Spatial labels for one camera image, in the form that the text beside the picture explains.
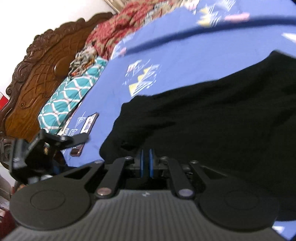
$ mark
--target black bracket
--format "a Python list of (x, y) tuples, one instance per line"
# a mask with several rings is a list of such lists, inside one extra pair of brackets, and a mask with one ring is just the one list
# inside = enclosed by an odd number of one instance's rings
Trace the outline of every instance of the black bracket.
[(113, 197), (117, 192), (118, 184), (125, 167), (133, 163), (134, 158), (132, 156), (116, 159), (97, 188), (95, 196), (99, 199)]
[(60, 150), (85, 143), (88, 136), (87, 133), (72, 137), (57, 136), (41, 129), (31, 143), (24, 139), (15, 139), (9, 161), (10, 174), (24, 184), (35, 183), (45, 174), (59, 174), (55, 172), (64, 171), (64, 166), (59, 166), (54, 161), (54, 156), (63, 156)]
[(150, 177), (158, 178), (161, 173), (168, 170), (172, 188), (175, 195), (181, 199), (193, 199), (195, 197), (195, 189), (189, 182), (185, 172), (190, 168), (181, 166), (176, 159), (167, 156), (157, 157), (154, 150), (150, 150)]
[(17, 191), (10, 211), (17, 223), (29, 229), (54, 230), (81, 219), (91, 207), (85, 185), (104, 174), (103, 161), (53, 176)]
[(133, 159), (133, 163), (126, 166), (126, 170), (129, 171), (129, 176), (136, 178), (143, 176), (143, 158), (144, 151), (140, 150), (137, 156)]
[(279, 203), (269, 192), (223, 174), (211, 179), (197, 161), (191, 161), (190, 166), (193, 175), (205, 185), (196, 202), (208, 219), (221, 227), (244, 232), (272, 226)]

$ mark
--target pillow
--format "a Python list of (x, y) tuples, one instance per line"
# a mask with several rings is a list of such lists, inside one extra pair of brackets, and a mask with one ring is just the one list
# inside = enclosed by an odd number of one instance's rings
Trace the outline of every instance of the pillow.
[(48, 133), (56, 134), (71, 110), (79, 104), (96, 83), (107, 62), (107, 60), (97, 57), (94, 65), (82, 76), (75, 77), (72, 80), (67, 77), (41, 109), (38, 115), (40, 128), (45, 129)]

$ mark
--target black fabric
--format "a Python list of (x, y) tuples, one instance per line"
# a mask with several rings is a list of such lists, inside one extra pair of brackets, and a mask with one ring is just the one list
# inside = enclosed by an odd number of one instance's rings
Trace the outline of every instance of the black fabric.
[(100, 155), (112, 163), (139, 148), (257, 183), (294, 209), (296, 60), (272, 52), (220, 80), (136, 96), (122, 105)]

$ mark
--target phone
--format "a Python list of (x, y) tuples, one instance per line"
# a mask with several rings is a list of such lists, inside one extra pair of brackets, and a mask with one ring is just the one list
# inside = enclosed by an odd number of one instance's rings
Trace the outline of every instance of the phone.
[[(96, 122), (96, 119), (98, 118), (98, 116), (99, 116), (99, 113), (94, 113), (94, 114), (88, 116), (80, 133), (88, 133), (89, 134), (91, 132), (91, 129), (94, 126), (94, 123)], [(80, 156), (82, 149), (84, 147), (84, 144), (85, 143), (74, 146), (72, 148), (72, 150), (70, 151), (70, 155), (71, 156)]]

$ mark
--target carved wooden headboard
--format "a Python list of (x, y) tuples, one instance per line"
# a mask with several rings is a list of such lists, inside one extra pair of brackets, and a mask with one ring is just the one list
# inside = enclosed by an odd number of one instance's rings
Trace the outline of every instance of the carved wooden headboard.
[(1, 137), (33, 139), (40, 130), (40, 109), (67, 76), (75, 54), (84, 47), (92, 29), (111, 17), (110, 12), (99, 13), (88, 22), (81, 18), (34, 38), (6, 89), (10, 100), (0, 111)]

